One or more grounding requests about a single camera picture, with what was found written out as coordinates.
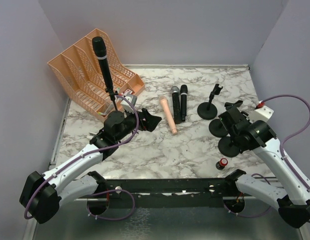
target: orange desk organizer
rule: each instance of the orange desk organizer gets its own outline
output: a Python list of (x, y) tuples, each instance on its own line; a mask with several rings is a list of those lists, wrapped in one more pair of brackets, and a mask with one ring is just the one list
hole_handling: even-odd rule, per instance
[[(134, 95), (138, 96), (145, 89), (145, 84), (136, 73), (120, 63), (108, 35), (99, 29), (93, 30), (50, 60), (48, 65), (70, 99), (104, 122), (108, 115), (99, 113), (104, 113), (111, 101), (105, 92), (104, 79), (93, 51), (91, 41), (96, 36), (102, 37), (106, 44), (114, 90), (119, 89), (118, 93), (123, 93), (130, 89)], [(119, 103), (117, 107), (118, 110), (123, 111)]]

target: microphone grille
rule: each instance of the microphone grille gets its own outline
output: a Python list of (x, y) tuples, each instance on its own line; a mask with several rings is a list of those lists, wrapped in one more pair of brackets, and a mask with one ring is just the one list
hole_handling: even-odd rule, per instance
[(180, 92), (181, 92), (181, 93), (188, 93), (187, 85), (182, 85), (182, 86), (180, 87)]
[(173, 86), (170, 91), (172, 94), (173, 93), (180, 93), (179, 88), (177, 86)]

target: cable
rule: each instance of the cable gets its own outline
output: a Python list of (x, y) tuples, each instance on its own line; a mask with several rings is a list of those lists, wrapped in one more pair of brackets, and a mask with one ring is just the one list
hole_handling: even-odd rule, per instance
[(284, 140), (280, 143), (280, 146), (279, 146), (279, 150), (280, 150), (280, 154), (281, 154), (281, 157), (282, 159), (285, 161), (285, 163), (288, 165), (289, 169), (295, 174), (295, 176), (298, 178), (298, 180), (301, 181), (301, 183), (307, 188), (307, 190), (310, 192), (310, 186), (307, 184), (307, 182), (299, 175), (299, 173), (297, 172), (297, 170), (293, 167), (293, 165), (290, 163), (290, 161), (287, 159), (287, 157), (285, 157), (285, 152), (284, 152), (284, 144), (285, 142), (287, 142), (289, 139), (291, 139), (292, 137), (300, 134), (301, 132), (303, 132), (309, 125), (310, 125), (310, 105), (309, 103), (299, 97), (299, 96), (296, 96), (296, 95), (291, 95), (291, 94), (281, 94), (281, 95), (276, 95), (276, 96), (272, 96), (272, 97), (269, 97), (263, 101), (261, 101), (262, 103), (264, 102), (267, 102), (269, 100), (272, 100), (272, 99), (276, 99), (276, 98), (281, 98), (281, 97), (291, 97), (291, 98), (296, 98), (298, 100), (301, 100), (308, 108), (308, 111), (309, 111), (309, 118), (308, 118), (308, 121), (306, 123), (306, 125), (304, 127), (302, 127), (300, 130), (298, 130), (297, 132), (294, 132), (293, 134), (287, 136), (286, 138), (284, 138)]
[[(260, 175), (259, 173), (254, 173), (251, 176), (252, 177), (253, 176), (259, 176), (259, 177), (263, 178), (270, 185), (270, 182), (267, 180), (267, 178), (265, 178), (264, 176)], [(235, 213), (235, 212), (229, 210), (228, 207), (225, 204), (224, 204), (224, 208), (226, 208), (226, 210), (228, 210), (229, 213), (234, 214), (234, 215), (236, 215), (238, 217), (247, 218), (247, 219), (253, 219), (253, 218), (258, 218), (258, 217), (266, 215), (270, 211), (271, 206), (269, 206), (264, 212), (262, 212), (260, 214), (257, 214), (257, 215), (253, 215), (253, 216), (239, 215), (238, 213)]]
[(134, 196), (128, 192), (127, 190), (123, 190), (123, 189), (112, 189), (112, 190), (107, 190), (107, 191), (102, 191), (102, 192), (99, 192), (99, 193), (95, 193), (95, 194), (91, 194), (90, 196), (99, 196), (99, 195), (102, 195), (102, 194), (107, 194), (107, 193), (113, 193), (113, 192), (124, 192), (124, 193), (127, 193), (130, 197), (131, 197), (131, 200), (133, 202), (133, 206), (131, 208), (131, 211), (126, 215), (126, 216), (123, 216), (123, 217), (119, 217), (119, 218), (109, 218), (109, 217), (104, 217), (104, 216), (99, 216), (99, 215), (93, 215), (91, 212), (90, 212), (90, 209), (87, 205), (87, 211), (88, 211), (88, 216), (93, 216), (95, 217), (95, 219), (103, 219), (103, 220), (108, 220), (108, 221), (120, 221), (120, 220), (124, 220), (126, 218), (129, 218), (135, 211), (135, 199), (134, 199)]
[(103, 148), (99, 148), (99, 149), (96, 149), (96, 150), (92, 150), (92, 151), (89, 151), (89, 152), (86, 152), (84, 153), (82, 156), (79, 156), (75, 159), (73, 159), (72, 161), (70, 161), (69, 163), (67, 163), (66, 165), (64, 165), (62, 168), (60, 168), (58, 171), (55, 172), (54, 176), (51, 175), (50, 177), (48, 177), (36, 190), (35, 192), (33, 193), (33, 195), (31, 196), (31, 198), (29, 199), (27, 205), (26, 205), (26, 209), (25, 209), (25, 213), (24, 213), (24, 218), (25, 219), (32, 219), (33, 216), (28, 216), (28, 212), (29, 212), (29, 208), (30, 208), (30, 205), (31, 203), (33, 202), (34, 198), (36, 197), (37, 193), (41, 190), (41, 188), (46, 185), (51, 179), (53, 179), (54, 177), (56, 177), (58, 174), (60, 174), (62, 171), (64, 171), (66, 168), (68, 168), (69, 166), (71, 166), (73, 163), (75, 163), (76, 161), (80, 160), (81, 158), (84, 158), (85, 156), (87, 155), (90, 155), (90, 154), (93, 154), (93, 153), (96, 153), (96, 152), (101, 152), (101, 151), (105, 151), (105, 150), (109, 150), (109, 149), (112, 149), (112, 148), (116, 148), (116, 147), (119, 147), (123, 144), (127, 144), (130, 142), (130, 140), (134, 137), (134, 135), (137, 133), (137, 130), (138, 130), (138, 127), (139, 127), (139, 118), (138, 118), (138, 113), (135, 109), (135, 107), (127, 100), (125, 99), (123, 96), (120, 96), (120, 95), (117, 95), (117, 98), (120, 98), (124, 101), (126, 101), (128, 103), (128, 105), (132, 108), (132, 110), (134, 111), (134, 114), (136, 116), (136, 128), (134, 129), (133, 131), (133, 134), (127, 138), (126, 140), (122, 141), (121, 143), (118, 143), (116, 145), (112, 145), (112, 146), (107, 146), (107, 147), (103, 147)]

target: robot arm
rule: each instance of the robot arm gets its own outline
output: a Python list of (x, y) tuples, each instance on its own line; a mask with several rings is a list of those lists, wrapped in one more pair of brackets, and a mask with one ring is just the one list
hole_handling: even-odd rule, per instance
[(286, 159), (281, 157), (280, 141), (274, 131), (262, 120), (251, 123), (236, 107), (228, 109), (219, 118), (239, 152), (253, 151), (267, 164), (284, 187), (280, 189), (267, 185), (243, 172), (235, 180), (237, 189), (277, 209), (280, 216), (292, 227), (301, 227), (310, 219), (310, 189), (303, 184), (304, 181), (310, 186), (310, 180), (286, 152)]
[(120, 140), (130, 134), (136, 126), (139, 126), (140, 131), (152, 132), (161, 121), (161, 117), (150, 115), (145, 108), (141, 112), (126, 111), (125, 114), (126, 117), (123, 112), (111, 112), (104, 122), (104, 127), (79, 153), (52, 170), (43, 174), (35, 171), (28, 176), (20, 203), (40, 224), (52, 218), (61, 205), (96, 191), (102, 181), (100, 176), (88, 174), (82, 179), (75, 178), (114, 153)]

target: round stand base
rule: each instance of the round stand base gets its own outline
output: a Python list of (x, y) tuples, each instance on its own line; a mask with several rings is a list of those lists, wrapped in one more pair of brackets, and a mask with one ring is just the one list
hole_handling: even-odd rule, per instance
[(219, 119), (215, 119), (209, 124), (209, 131), (217, 138), (222, 138), (228, 135), (226, 128)]
[(218, 149), (221, 154), (229, 158), (233, 158), (239, 154), (239, 148), (231, 144), (229, 136), (224, 136), (219, 140)]
[(217, 116), (217, 108), (214, 104), (210, 105), (209, 110), (207, 110), (208, 103), (203, 102), (197, 108), (198, 115), (205, 120), (212, 120)]

